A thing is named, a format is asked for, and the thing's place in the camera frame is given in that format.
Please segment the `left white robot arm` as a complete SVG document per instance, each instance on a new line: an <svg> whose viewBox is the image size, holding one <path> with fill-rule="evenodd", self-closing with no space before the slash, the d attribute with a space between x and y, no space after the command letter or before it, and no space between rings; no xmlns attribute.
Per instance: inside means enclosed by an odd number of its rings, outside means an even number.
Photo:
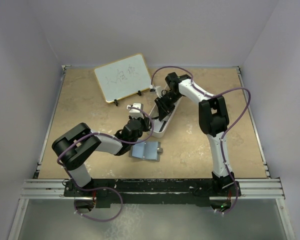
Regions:
<svg viewBox="0 0 300 240"><path fill-rule="evenodd" d="M153 120L149 117L129 118L127 124L115 135L92 132L86 123L80 123L57 138L52 150L57 155L57 163L65 168L67 174L76 183L75 190L81 196L93 191L93 179L88 173L85 161L94 152L122 156L135 144L145 132L153 132Z"/></svg>

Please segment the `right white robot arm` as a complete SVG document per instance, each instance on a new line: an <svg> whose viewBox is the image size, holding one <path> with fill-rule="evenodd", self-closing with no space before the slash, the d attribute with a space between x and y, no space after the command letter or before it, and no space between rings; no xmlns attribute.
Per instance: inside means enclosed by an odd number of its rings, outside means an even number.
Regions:
<svg viewBox="0 0 300 240"><path fill-rule="evenodd" d="M177 76L169 73L165 81L168 91L157 97L154 102L158 110L158 119L164 120L175 109L175 103L181 97L187 97L198 106L198 123L207 136L212 154L213 170L212 190L218 196L225 195L234 183L234 173L229 162L225 133L229 125L229 115L223 96L214 97L196 84L191 83L187 74Z"/></svg>

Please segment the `grey card holder wallet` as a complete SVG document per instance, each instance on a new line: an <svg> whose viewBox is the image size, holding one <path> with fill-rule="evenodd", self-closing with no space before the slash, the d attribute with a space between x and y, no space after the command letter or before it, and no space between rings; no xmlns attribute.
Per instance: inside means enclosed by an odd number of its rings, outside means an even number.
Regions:
<svg viewBox="0 0 300 240"><path fill-rule="evenodd" d="M159 141L144 141L135 144L129 151L129 157L133 159L159 162L163 148Z"/></svg>

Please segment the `white oblong plastic tray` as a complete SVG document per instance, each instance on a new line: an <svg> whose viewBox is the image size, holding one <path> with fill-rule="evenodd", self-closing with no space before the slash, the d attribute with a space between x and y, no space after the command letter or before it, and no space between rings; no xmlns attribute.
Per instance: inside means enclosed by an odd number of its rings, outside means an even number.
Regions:
<svg viewBox="0 0 300 240"><path fill-rule="evenodd" d="M181 102L179 99L174 103L174 110L169 113L163 120L159 120L159 108L156 103L154 103L154 107L151 109L149 116L153 120L154 130L152 136L154 138L160 139L164 136L170 122L172 121L173 116L175 115L177 108Z"/></svg>

